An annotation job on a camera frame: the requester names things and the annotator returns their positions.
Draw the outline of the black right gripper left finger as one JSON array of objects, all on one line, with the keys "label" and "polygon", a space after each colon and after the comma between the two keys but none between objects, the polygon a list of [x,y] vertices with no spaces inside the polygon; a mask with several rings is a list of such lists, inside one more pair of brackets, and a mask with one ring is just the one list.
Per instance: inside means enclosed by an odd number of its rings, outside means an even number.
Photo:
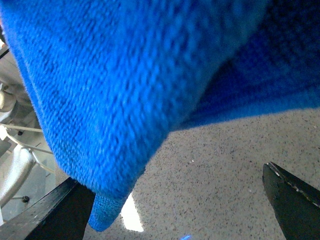
[{"label": "black right gripper left finger", "polygon": [[82,240],[95,194],[66,179],[0,227],[2,240]]}]

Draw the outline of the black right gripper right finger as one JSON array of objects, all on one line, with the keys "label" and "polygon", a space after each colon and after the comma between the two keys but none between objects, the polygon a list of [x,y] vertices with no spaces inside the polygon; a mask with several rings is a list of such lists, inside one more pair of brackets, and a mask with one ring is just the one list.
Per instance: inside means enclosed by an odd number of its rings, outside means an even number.
[{"label": "black right gripper right finger", "polygon": [[262,182],[276,220],[287,240],[320,238],[320,191],[269,162]]}]

